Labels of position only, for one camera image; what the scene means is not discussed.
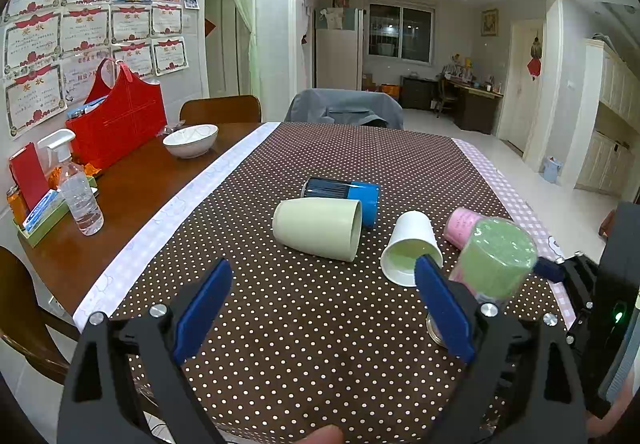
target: beige cup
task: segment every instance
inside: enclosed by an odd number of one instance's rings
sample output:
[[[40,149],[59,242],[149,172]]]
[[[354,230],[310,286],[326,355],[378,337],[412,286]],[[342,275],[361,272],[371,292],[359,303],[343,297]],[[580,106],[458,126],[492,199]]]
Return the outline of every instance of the beige cup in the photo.
[[[429,217],[420,211],[402,213],[396,221],[388,246],[382,251],[380,266],[385,276],[403,287],[415,287],[415,261],[431,255],[442,267],[442,253]]]
[[[362,227],[359,200],[305,197],[284,200],[273,214],[281,244],[326,259],[353,262]]]

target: white tile floor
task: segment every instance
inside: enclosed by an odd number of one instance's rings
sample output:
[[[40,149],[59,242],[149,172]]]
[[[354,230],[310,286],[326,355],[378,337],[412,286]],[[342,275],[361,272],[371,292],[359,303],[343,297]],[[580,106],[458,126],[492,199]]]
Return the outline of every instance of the white tile floor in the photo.
[[[567,190],[548,183],[496,137],[461,131],[448,117],[437,119],[430,112],[407,110],[404,128],[456,137],[476,145],[527,200],[566,254],[581,250],[596,261],[600,259],[604,241],[598,236],[598,226],[616,206],[616,199],[587,191]],[[70,358],[75,343],[60,334],[53,334],[63,355]],[[54,444],[62,387],[36,372],[22,355],[1,341],[0,370],[33,425],[49,443]],[[161,423],[151,416],[149,419],[151,428]],[[158,426],[154,435],[171,440],[165,426]],[[231,435],[225,435],[225,438],[239,444],[251,442]]]

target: black and blue cup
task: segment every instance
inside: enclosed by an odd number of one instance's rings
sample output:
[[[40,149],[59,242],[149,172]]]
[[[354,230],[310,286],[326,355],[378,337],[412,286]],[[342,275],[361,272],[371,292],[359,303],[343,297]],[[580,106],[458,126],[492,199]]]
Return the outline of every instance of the black and blue cup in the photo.
[[[302,197],[352,199],[362,203],[362,225],[371,229],[378,214],[380,186],[367,182],[310,177],[302,187]]]

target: pink cup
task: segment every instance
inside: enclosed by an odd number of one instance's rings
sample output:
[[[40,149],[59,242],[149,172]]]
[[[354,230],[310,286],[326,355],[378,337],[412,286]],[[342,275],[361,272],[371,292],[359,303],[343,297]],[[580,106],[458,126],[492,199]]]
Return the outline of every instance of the pink cup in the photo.
[[[470,209],[456,209],[447,220],[447,225],[444,228],[445,240],[462,250],[471,237],[476,222],[483,218],[484,215]]]

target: brown tablecloth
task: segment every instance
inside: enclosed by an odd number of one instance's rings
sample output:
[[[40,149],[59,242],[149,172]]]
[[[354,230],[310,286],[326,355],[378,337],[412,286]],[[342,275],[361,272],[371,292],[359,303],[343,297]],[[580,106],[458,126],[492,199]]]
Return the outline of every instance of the brown tablecloth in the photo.
[[[311,176],[380,185],[376,227],[363,231],[351,264],[289,250],[271,235],[277,204],[299,197]],[[259,442],[291,442],[325,424],[340,426],[347,442],[415,440],[463,364],[431,341],[416,289],[389,282],[379,259],[398,216],[419,210],[432,220],[449,272],[459,252],[442,232],[460,206],[510,218],[448,137],[283,123],[185,220],[114,316],[169,302],[224,256],[233,289],[183,367],[219,427]],[[508,309],[559,315],[535,277]],[[135,357],[131,364],[144,382]]]

